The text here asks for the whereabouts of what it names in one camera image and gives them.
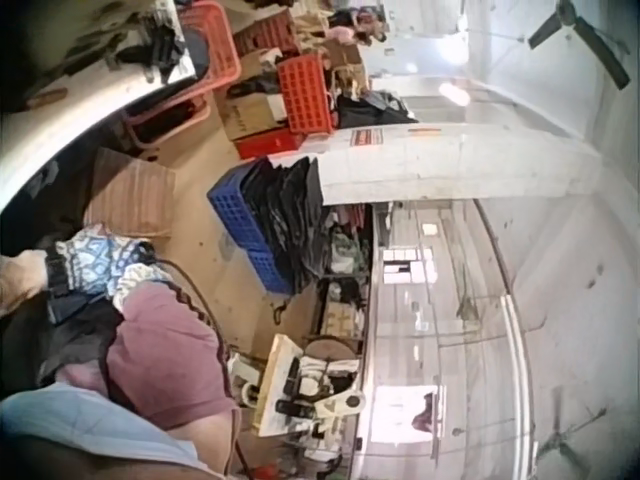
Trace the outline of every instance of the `fluorescent light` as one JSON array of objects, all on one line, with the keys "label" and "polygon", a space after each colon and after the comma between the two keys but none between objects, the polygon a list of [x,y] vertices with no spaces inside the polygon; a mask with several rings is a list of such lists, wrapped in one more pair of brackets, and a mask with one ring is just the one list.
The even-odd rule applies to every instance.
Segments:
[{"label": "fluorescent light", "polygon": [[453,103],[460,105],[461,107],[466,107],[471,102],[471,97],[465,90],[462,90],[460,87],[456,87],[449,82],[440,85],[438,91],[443,97],[447,97]]},{"label": "fluorescent light", "polygon": [[451,65],[465,65],[469,61],[469,35],[466,32],[437,39],[440,56]]}]

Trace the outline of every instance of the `blue plastic crate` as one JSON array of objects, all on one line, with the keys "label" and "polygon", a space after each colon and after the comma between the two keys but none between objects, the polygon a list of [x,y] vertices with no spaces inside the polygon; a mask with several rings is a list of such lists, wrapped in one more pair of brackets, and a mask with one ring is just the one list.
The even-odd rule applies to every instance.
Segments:
[{"label": "blue plastic crate", "polygon": [[283,295],[291,295],[293,293],[292,286],[280,275],[275,259],[270,252],[249,250],[247,255],[249,255],[251,265],[253,265],[258,277],[262,280],[267,292],[281,293]]},{"label": "blue plastic crate", "polygon": [[207,198],[216,211],[231,238],[240,248],[268,252],[260,226],[246,205],[240,185],[254,162],[229,170],[207,193]]}]

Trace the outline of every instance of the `wicker mat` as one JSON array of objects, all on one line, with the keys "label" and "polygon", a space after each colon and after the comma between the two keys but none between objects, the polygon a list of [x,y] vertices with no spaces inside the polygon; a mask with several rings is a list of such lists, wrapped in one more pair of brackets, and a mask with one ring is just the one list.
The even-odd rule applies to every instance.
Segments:
[{"label": "wicker mat", "polygon": [[104,223],[130,237],[168,237],[175,173],[106,148],[98,151],[85,225]]}]

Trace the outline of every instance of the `electric cable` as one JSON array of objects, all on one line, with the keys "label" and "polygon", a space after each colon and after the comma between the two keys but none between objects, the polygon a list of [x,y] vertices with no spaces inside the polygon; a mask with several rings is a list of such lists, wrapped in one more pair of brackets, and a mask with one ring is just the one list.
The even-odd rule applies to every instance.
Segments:
[{"label": "electric cable", "polygon": [[[213,324],[212,327],[218,332],[218,337],[222,341],[222,344],[223,344],[222,346],[224,348],[225,353],[229,354],[230,352],[229,345],[227,344],[226,340],[222,336],[222,330],[220,329],[220,324],[218,323],[216,318],[213,316],[213,312],[211,311],[211,308],[209,307],[209,304],[207,303],[207,301],[204,299],[204,295],[202,295],[202,292],[200,292],[200,289],[196,286],[195,282],[191,279],[189,274],[185,272],[180,265],[178,265],[175,262],[172,262],[171,260],[166,260],[164,258],[156,257],[156,262],[158,262],[160,265],[167,265],[173,268],[180,274],[180,276],[182,276],[184,280],[187,281],[191,289],[195,292],[196,296],[200,300],[200,303],[204,307],[205,313],[207,314],[207,316],[209,317],[209,320]],[[242,449],[240,448],[240,443],[237,440],[235,444],[235,449],[236,449],[236,454],[238,455],[238,459],[242,464],[242,469],[244,470],[248,480],[255,480],[253,474],[251,473],[251,469],[249,468],[249,464],[247,463],[247,460],[244,454],[242,453]]]}]

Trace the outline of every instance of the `window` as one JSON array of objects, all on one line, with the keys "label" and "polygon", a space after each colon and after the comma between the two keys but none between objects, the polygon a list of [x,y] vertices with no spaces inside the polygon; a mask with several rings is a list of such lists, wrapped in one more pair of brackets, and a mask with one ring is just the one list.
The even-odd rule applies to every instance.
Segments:
[{"label": "window", "polygon": [[431,284],[438,280],[438,272],[433,259],[433,251],[425,248],[422,251],[416,248],[394,248],[384,250],[382,260],[384,262],[384,283],[425,283]]},{"label": "window", "polygon": [[425,237],[435,237],[438,235],[438,226],[435,223],[423,223],[422,233]]},{"label": "window", "polygon": [[433,440],[434,407],[438,403],[438,437],[444,434],[445,387],[387,386],[376,388],[371,441],[374,443],[422,443]]}]

